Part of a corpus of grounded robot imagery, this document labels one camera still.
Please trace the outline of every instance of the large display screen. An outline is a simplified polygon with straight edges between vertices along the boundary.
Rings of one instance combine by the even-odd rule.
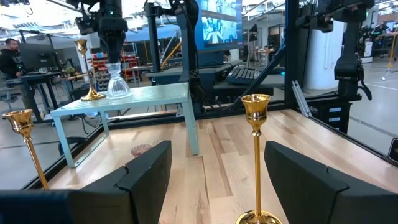
[[[242,0],[197,0],[195,42],[201,52],[243,46]]]

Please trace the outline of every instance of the light blue table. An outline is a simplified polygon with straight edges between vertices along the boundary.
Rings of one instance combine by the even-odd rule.
[[[86,159],[87,156],[92,153],[97,148],[97,146],[101,144],[102,141],[106,139],[106,137],[109,136],[109,128],[105,117],[105,111],[123,110],[134,107],[181,103],[192,154],[197,155],[199,153],[197,129],[195,124],[195,117],[193,115],[193,108],[188,83],[175,83],[169,85],[132,88],[131,91],[132,96],[129,97],[115,100],[109,98],[103,98],[94,101],[76,100],[61,108],[51,111],[51,115],[54,118],[55,127],[57,128],[58,136],[60,138],[63,153],[65,154],[65,158],[70,167],[77,167],[79,164],[81,164],[81,162]],[[63,131],[60,118],[61,116],[93,112],[100,113],[105,135],[100,138],[86,154],[82,155],[79,160],[74,162],[67,142],[67,138],[65,136],[65,132]]]

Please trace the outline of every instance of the glass vase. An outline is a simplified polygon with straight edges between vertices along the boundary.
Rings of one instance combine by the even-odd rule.
[[[129,85],[120,76],[120,62],[118,63],[107,63],[109,75],[111,79],[108,83],[108,94],[107,97],[110,99],[118,99],[127,96],[131,96]]]

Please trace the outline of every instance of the wooden surface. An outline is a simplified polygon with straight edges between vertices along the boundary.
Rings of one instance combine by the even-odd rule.
[[[118,129],[77,169],[64,168],[49,183],[51,189],[79,189],[134,157],[139,144],[172,140],[173,163],[159,223],[232,224],[255,209],[254,140],[244,116],[197,121],[199,156],[190,154],[184,123]],[[349,175],[398,192],[398,168],[339,137],[292,110],[273,111],[262,126],[261,149],[267,140],[332,166]],[[288,223],[262,169],[262,208]]]

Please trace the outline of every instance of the person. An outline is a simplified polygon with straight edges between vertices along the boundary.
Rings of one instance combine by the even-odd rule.
[[[18,70],[17,64],[21,63],[21,54],[19,53],[18,42],[12,38],[6,40],[6,48],[1,49],[0,55],[0,71],[2,71],[6,78],[15,79],[22,76],[22,73]],[[22,94],[22,102],[25,108],[32,109],[32,105],[29,100],[29,95],[24,86],[16,86]]]

